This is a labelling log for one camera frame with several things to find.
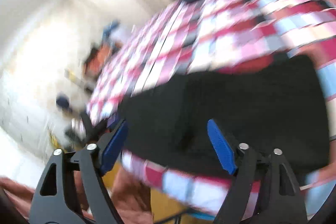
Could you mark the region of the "black pants with studs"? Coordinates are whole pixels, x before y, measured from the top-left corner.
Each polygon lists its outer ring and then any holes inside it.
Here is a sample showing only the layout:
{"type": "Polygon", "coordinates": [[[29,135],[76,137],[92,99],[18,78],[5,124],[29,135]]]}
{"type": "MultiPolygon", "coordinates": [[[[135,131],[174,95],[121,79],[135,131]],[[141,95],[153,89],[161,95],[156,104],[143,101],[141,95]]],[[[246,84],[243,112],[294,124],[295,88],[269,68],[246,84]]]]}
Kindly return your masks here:
{"type": "Polygon", "coordinates": [[[255,73],[197,72],[124,97],[125,149],[141,159],[196,174],[223,169],[207,134],[213,119],[237,141],[270,153],[279,148],[297,174],[329,163],[329,125],[313,62],[305,55],[255,73]]]}

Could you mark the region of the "orange cardboard box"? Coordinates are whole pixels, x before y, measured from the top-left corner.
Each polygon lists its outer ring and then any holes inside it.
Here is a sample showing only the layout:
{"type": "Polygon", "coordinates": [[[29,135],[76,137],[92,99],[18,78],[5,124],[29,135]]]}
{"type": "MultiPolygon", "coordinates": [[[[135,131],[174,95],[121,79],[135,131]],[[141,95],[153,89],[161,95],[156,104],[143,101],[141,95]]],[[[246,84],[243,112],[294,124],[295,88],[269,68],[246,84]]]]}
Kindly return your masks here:
{"type": "Polygon", "coordinates": [[[83,75],[97,79],[107,62],[107,60],[122,48],[123,44],[116,41],[115,43],[102,43],[98,47],[93,46],[84,61],[83,75]]]}

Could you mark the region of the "plaid checkered bed cover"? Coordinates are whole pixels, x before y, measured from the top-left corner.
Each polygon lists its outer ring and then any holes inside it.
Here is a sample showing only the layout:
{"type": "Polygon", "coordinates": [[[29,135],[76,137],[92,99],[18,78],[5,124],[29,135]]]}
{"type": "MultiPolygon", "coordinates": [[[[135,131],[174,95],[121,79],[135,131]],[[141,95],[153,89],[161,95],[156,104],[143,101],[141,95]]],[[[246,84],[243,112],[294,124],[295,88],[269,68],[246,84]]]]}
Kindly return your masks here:
{"type": "Polygon", "coordinates": [[[176,72],[253,72],[280,52],[313,57],[335,141],[335,0],[175,1],[105,64],[87,109],[98,122],[176,72]]]}

